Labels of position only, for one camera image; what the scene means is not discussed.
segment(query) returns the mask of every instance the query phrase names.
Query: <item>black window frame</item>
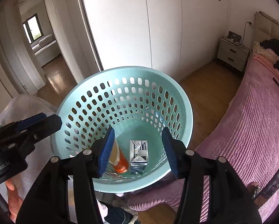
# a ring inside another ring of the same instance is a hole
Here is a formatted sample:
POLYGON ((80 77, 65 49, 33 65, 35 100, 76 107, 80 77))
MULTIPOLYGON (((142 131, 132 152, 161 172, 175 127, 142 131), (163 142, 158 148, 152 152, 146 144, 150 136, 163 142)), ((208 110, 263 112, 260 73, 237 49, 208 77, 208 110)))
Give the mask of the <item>black window frame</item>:
POLYGON ((39 18, 38 18, 38 14, 37 14, 37 13, 35 13, 34 15, 30 16, 29 18, 27 18, 27 19, 22 23, 22 25, 24 25, 24 24, 25 24, 25 27, 26 27, 26 29, 27 29, 27 33, 28 33, 29 38, 30 38, 30 41, 31 41, 30 44, 34 43, 36 40, 38 40, 39 38, 41 38, 41 37, 44 36, 43 31, 42 31, 42 28, 41 28, 41 25, 40 25, 40 22, 39 22, 39 18), (40 33, 41 33, 41 36, 38 37, 38 38, 36 38, 35 40, 34 40, 34 38, 32 37, 32 32, 30 31, 30 27, 29 27, 29 25, 28 25, 28 20, 30 20, 30 19, 33 18, 33 17, 36 17, 37 24, 38 24, 38 27, 39 27, 39 30, 40 30, 40 33))

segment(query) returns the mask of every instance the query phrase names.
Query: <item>headboard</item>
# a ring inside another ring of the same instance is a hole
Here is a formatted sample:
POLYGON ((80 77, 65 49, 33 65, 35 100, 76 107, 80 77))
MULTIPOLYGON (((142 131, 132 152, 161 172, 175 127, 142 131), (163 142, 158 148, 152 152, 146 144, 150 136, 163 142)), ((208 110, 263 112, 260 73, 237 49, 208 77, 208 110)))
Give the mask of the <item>headboard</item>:
POLYGON ((262 42, 264 40, 279 40, 279 25, 273 23, 261 13, 255 13, 255 30, 254 42, 262 42))

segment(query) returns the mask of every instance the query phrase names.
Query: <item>metal bolt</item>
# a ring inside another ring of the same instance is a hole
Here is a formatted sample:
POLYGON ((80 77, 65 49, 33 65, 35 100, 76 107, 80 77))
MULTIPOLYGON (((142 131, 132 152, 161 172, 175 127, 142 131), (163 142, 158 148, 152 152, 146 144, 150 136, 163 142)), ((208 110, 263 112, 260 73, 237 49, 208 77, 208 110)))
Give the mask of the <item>metal bolt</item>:
POLYGON ((185 153, 189 156, 193 156, 194 155, 194 151, 193 150, 186 150, 185 153))
POLYGON ((54 156, 54 157, 52 157, 52 158, 50 159, 50 161, 51 161, 52 163, 56 163, 56 162, 58 161, 58 157, 57 157, 57 156, 54 156))
POLYGON ((8 146, 9 149, 15 146, 15 143, 12 143, 11 145, 8 146))
POLYGON ((90 154, 92 154, 92 150, 90 150, 90 149, 85 149, 82 153, 83 153, 84 155, 90 155, 90 154))
POLYGON ((218 161, 220 161, 221 163, 225 163, 225 162, 227 161, 227 159, 224 158, 223 156, 220 156, 220 157, 218 158, 218 161))

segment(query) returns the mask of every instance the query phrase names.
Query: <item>laundry basket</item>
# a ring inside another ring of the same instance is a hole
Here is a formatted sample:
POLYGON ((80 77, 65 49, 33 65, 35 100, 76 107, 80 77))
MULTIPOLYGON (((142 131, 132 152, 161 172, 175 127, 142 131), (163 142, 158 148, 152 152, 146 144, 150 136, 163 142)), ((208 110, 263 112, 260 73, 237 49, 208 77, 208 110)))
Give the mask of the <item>laundry basket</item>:
POLYGON ((166 74, 146 67, 128 66, 102 71, 78 84, 58 109, 63 121, 53 135, 54 153, 76 156, 104 137, 111 125, 117 142, 129 160, 130 140, 147 140, 149 163, 143 175, 116 173, 109 164, 97 191, 124 193, 144 188, 169 171, 161 132, 168 127, 173 138, 188 146, 192 133, 192 109, 181 86, 166 74))

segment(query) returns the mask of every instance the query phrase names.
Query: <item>bottle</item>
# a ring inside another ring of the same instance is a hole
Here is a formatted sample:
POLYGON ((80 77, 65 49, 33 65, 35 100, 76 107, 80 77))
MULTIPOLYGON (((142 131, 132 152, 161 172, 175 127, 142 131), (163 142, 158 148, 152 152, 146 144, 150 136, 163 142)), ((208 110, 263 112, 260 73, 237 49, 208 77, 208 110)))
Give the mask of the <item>bottle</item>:
POLYGON ((117 173, 125 173, 129 169, 129 163, 123 155, 116 139, 108 161, 117 173))

